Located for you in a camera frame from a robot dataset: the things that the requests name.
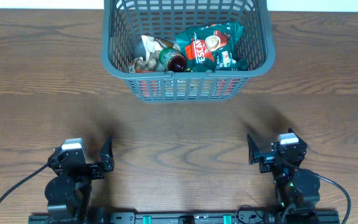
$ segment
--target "brown bottle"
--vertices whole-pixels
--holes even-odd
[[[158,59],[167,67],[168,71],[184,72],[186,69],[186,58],[171,47],[163,49]]]

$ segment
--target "wooden table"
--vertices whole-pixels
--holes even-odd
[[[261,145],[294,130],[302,166],[340,183],[358,223],[358,13],[271,12],[277,59],[224,103],[145,104],[104,71],[102,11],[0,10],[0,196],[46,163],[65,139],[91,155],[114,136],[116,168],[92,205],[145,211],[235,210],[274,203],[271,174],[248,166]],[[47,169],[0,206],[0,223],[46,212]],[[321,183],[319,208],[346,211]]]

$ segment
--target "basket rim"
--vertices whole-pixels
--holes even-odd
[[[275,61],[275,48],[273,43],[272,22],[267,9],[267,0],[256,0],[260,3],[262,28],[265,35],[265,46],[267,57],[265,63],[252,71],[207,71],[207,72],[150,72],[150,73],[132,73],[122,72],[114,67],[109,59],[109,41],[110,41],[110,23],[111,23],[111,2],[104,0],[103,28],[102,28],[102,49],[101,62],[104,69],[111,75],[129,80],[155,80],[156,78],[251,78],[257,77],[268,72]]]

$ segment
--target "grid pattern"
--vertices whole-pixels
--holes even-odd
[[[202,78],[126,80],[135,96],[144,101],[226,100],[232,98],[248,78]]]
[[[110,0],[109,59],[114,67],[128,72],[134,46],[141,35],[175,40],[189,27],[238,21],[244,34],[235,50],[246,60],[246,70],[263,65],[266,49],[261,33],[259,0]],[[126,79],[135,96],[144,101],[226,100],[247,82],[236,78]]]

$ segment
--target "wire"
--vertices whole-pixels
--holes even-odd
[[[284,162],[285,165],[291,167],[292,169],[295,169],[295,170],[304,170],[300,167],[297,167],[297,166],[294,166],[292,165],[291,163],[289,163],[288,161],[286,161],[281,155],[280,153],[278,153],[279,157],[281,158],[281,160]],[[323,177],[322,175],[319,175],[319,174],[316,174],[314,172],[310,172],[311,175],[325,181],[325,182],[328,182],[330,184],[332,184],[333,186],[337,187],[339,190],[341,190],[343,192],[343,194],[345,195],[346,197],[346,200],[347,200],[347,209],[346,209],[346,214],[345,214],[345,217],[342,221],[342,224],[345,224],[347,222],[347,219],[349,218],[349,215],[351,214],[351,208],[352,208],[352,202],[351,202],[351,197],[349,196],[349,194],[347,193],[347,191],[342,187],[340,186],[338,183],[336,183],[335,181],[333,180],[330,180],[326,177]]]
[[[24,182],[28,181],[29,179],[31,179],[33,176],[37,175],[38,173],[40,173],[41,171],[43,171],[45,168],[48,167],[49,164],[45,164],[44,166],[42,166],[39,170],[35,171],[34,173],[32,173],[30,176],[24,178],[23,180],[21,180],[19,183],[17,183],[15,186],[11,187],[1,198],[0,198],[0,203],[16,188],[18,188],[20,185],[22,185]]]
[[[287,215],[287,213],[290,211],[290,209],[295,208],[295,207],[296,207],[296,205],[294,203],[291,203],[287,208],[285,208],[283,214],[280,217],[279,222],[284,223],[284,218]]]
[[[243,223],[243,224],[249,224],[249,223],[246,223],[246,222],[242,221],[241,219],[239,219],[239,210],[240,210],[241,208],[244,208],[244,207],[253,208],[253,207],[250,206],[250,205],[240,205],[240,207],[237,208],[237,210],[236,210],[234,216],[235,216],[236,218],[238,218],[239,222],[241,222],[241,223]],[[262,221],[259,221],[259,222],[257,222],[257,223],[264,223],[264,218],[263,218],[261,215],[259,215],[259,213],[258,213],[257,211],[253,211],[253,212],[255,212],[255,214],[262,220]]]

